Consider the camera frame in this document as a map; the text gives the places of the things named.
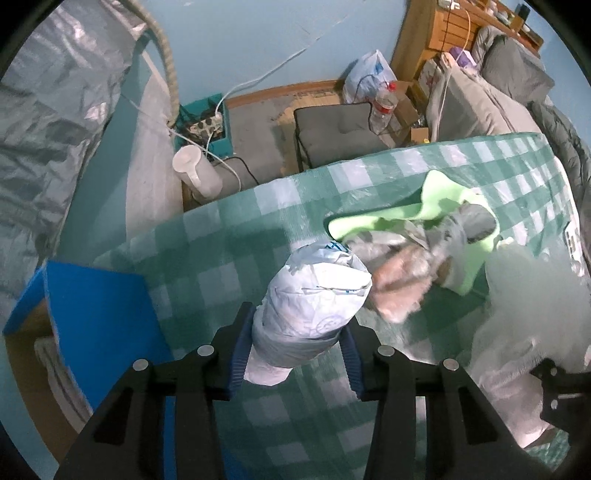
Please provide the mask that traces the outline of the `white mesh bath pouf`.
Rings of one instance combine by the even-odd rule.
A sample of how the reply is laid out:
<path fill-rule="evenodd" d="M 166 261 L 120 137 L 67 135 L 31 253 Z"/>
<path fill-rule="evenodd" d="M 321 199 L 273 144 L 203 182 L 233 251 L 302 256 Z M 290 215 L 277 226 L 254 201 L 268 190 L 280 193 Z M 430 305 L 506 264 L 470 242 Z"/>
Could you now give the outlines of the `white mesh bath pouf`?
<path fill-rule="evenodd" d="M 520 447 L 549 427 L 532 370 L 545 359 L 569 373 L 590 368 L 590 287 L 576 265 L 562 247 L 534 256 L 511 239 L 485 263 L 487 317 L 467 371 Z"/>

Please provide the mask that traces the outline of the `grey patterned cloth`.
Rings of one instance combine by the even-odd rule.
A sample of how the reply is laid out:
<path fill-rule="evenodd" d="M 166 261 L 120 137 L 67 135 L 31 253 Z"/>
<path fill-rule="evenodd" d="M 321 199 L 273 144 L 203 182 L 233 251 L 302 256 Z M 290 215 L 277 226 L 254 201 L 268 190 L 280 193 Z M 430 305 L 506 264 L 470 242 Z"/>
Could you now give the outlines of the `grey patterned cloth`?
<path fill-rule="evenodd" d="M 433 282 L 444 287 L 457 271 L 464 248 L 489 235 L 497 225 L 492 213 L 465 203 L 436 227 L 406 226 L 400 232 L 362 231 L 346 236 L 345 245 L 370 273 L 408 245 L 419 245 L 430 254 Z"/>

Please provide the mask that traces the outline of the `light blue sock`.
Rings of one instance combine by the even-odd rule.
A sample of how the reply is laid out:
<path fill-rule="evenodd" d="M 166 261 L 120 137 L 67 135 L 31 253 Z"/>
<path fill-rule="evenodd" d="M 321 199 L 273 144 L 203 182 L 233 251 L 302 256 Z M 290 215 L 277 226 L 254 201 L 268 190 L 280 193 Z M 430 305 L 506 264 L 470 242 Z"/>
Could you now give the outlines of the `light blue sock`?
<path fill-rule="evenodd" d="M 295 250 L 254 312 L 245 380 L 276 386 L 331 349 L 370 288 L 372 274 L 341 243 L 318 241 Z"/>

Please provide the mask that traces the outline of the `bright green cloth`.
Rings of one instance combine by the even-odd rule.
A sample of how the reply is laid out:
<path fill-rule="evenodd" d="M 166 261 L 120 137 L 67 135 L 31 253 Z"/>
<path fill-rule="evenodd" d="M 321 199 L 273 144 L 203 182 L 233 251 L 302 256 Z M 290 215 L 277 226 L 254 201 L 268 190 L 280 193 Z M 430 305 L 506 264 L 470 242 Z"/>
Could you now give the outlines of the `bright green cloth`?
<path fill-rule="evenodd" d="M 335 217 L 328 222 L 327 230 L 332 238 L 342 241 L 346 236 L 362 231 L 400 232 L 404 227 L 412 225 L 436 227 L 465 203 L 479 205 L 489 213 L 493 212 L 481 189 L 465 187 L 452 181 L 444 173 L 431 170 L 423 183 L 420 202 Z M 472 290 L 481 267 L 493 251 L 499 233 L 500 226 L 496 225 L 489 235 L 468 244 L 456 262 L 457 271 L 444 283 L 444 287 L 461 296 L 467 295 Z"/>

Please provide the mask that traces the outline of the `blue edged cardboard box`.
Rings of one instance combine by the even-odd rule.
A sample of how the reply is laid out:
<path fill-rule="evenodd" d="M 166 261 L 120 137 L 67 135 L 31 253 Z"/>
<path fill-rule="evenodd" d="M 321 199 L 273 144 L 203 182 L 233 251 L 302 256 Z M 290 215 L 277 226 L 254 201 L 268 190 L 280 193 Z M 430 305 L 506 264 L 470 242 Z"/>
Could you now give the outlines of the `blue edged cardboard box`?
<path fill-rule="evenodd" d="M 142 276 L 56 261 L 34 274 L 3 339 L 27 412 L 59 464 L 129 367 L 172 359 Z"/>

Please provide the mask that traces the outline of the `green white checkered tablecloth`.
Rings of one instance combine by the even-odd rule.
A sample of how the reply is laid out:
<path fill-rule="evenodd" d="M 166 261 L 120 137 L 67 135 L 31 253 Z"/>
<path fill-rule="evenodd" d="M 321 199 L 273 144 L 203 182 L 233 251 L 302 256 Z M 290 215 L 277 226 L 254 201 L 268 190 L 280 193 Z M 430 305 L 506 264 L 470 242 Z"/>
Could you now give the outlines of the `green white checkered tablecloth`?
<path fill-rule="evenodd" d="M 535 133 L 439 142 L 335 163 L 260 185 L 163 223 L 100 255 L 142 275 L 173 354 L 211 340 L 240 304 L 259 303 L 329 218 L 416 203 L 432 171 L 487 199 L 502 238 L 540 254 L 578 217 L 569 181 Z M 245 384 L 216 407 L 222 445 L 254 479 L 359 479 L 376 407 L 349 388 L 339 348 L 276 387 Z"/>

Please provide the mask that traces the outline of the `pink knitted garment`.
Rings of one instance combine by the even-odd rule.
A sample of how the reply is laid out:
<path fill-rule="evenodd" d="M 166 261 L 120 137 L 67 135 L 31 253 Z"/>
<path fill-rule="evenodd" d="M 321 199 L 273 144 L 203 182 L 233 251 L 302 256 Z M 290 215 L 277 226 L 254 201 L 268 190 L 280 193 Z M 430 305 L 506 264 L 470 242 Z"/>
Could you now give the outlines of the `pink knitted garment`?
<path fill-rule="evenodd" d="M 433 284 L 430 254 L 419 245 L 398 251 L 372 274 L 370 306 L 385 320 L 404 323 Z"/>

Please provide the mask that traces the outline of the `white plastic jug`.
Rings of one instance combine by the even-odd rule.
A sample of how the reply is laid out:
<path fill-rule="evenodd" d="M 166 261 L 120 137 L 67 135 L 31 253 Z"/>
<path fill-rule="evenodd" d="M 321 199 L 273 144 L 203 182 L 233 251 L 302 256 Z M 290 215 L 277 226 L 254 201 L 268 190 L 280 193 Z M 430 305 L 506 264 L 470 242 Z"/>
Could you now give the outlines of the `white plastic jug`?
<path fill-rule="evenodd" d="M 214 200 L 221 193 L 221 176 L 198 146 L 181 147 L 172 158 L 172 169 L 198 201 Z"/>

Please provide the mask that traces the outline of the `grey sofa cushion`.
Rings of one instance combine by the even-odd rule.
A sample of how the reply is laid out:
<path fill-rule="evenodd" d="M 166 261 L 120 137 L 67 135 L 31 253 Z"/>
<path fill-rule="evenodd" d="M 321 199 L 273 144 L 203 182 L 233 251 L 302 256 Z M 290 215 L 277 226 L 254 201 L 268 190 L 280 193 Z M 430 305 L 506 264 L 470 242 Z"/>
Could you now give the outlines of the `grey sofa cushion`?
<path fill-rule="evenodd" d="M 548 94 L 554 80 L 541 61 L 515 39 L 487 26 L 472 49 L 476 61 L 462 67 L 442 57 L 426 107 L 431 139 L 451 141 L 508 133 L 542 133 L 565 169 L 590 259 L 590 147 Z"/>

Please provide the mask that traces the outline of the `teal crate with power strip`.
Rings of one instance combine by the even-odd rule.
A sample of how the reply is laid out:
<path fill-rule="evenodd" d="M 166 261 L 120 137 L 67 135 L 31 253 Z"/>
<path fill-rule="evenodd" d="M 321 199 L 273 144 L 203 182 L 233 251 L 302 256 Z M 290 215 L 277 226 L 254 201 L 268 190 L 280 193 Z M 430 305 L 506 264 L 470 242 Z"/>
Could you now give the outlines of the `teal crate with power strip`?
<path fill-rule="evenodd" d="M 187 145 L 190 139 L 221 159 L 231 157 L 232 146 L 228 108 L 219 104 L 222 94 L 214 94 L 192 103 L 180 105 L 175 124 L 181 137 L 174 139 L 175 149 Z"/>

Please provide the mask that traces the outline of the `dark grey seat cushion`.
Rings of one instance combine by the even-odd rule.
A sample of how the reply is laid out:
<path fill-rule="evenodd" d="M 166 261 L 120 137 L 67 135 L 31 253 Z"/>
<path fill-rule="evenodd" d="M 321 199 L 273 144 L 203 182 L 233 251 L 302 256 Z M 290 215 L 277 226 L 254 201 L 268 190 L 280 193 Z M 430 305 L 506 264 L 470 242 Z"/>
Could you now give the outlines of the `dark grey seat cushion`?
<path fill-rule="evenodd" d="M 389 150 L 370 130 L 369 102 L 301 107 L 294 110 L 298 171 Z"/>

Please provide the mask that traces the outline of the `clear plastic water bottle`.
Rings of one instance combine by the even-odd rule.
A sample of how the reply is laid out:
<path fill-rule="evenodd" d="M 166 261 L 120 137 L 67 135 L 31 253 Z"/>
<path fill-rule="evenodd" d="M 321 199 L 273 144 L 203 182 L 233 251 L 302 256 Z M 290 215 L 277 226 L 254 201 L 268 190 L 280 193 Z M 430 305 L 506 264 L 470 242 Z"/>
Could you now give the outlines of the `clear plastic water bottle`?
<path fill-rule="evenodd" d="M 382 85 L 372 101 L 372 112 L 370 112 L 370 130 L 380 135 L 390 124 L 391 118 L 399 103 L 397 95 L 397 83 L 391 81 Z"/>

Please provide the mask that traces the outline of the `silver crinkled cover sheet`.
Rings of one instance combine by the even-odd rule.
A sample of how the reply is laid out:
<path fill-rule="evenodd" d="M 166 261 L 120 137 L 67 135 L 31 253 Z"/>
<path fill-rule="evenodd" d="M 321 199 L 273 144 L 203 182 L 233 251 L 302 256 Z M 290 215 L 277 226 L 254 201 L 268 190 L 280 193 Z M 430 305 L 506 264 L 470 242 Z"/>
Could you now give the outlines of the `silver crinkled cover sheet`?
<path fill-rule="evenodd" d="M 1 300 L 56 248 L 146 25 L 119 1 L 64 1 L 1 81 Z"/>

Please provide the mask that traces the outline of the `white plastic bag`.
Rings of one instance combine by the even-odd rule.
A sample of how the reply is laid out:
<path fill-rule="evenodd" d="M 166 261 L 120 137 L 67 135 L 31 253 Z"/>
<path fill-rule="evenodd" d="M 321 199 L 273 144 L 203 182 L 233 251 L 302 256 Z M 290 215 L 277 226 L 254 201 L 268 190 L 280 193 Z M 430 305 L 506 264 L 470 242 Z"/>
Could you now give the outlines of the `white plastic bag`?
<path fill-rule="evenodd" d="M 360 57 L 346 75 L 342 99 L 346 104 L 373 100 L 381 87 L 396 80 L 397 77 L 383 53 L 375 50 Z"/>

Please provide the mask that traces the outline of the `wooden slatted headboard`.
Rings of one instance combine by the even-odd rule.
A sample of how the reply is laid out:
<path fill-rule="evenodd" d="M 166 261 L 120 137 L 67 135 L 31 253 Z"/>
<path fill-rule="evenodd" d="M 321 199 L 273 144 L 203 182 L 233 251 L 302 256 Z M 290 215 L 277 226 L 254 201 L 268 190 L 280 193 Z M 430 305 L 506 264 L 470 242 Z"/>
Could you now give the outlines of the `wooden slatted headboard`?
<path fill-rule="evenodd" d="M 457 46 L 470 50 L 481 29 L 493 26 L 517 40 L 535 56 L 544 40 L 533 30 L 517 30 L 515 21 L 505 24 L 486 11 L 484 1 L 460 1 L 454 8 L 437 0 L 408 1 L 407 13 L 398 38 L 391 68 L 401 80 L 416 79 L 424 63 Z"/>

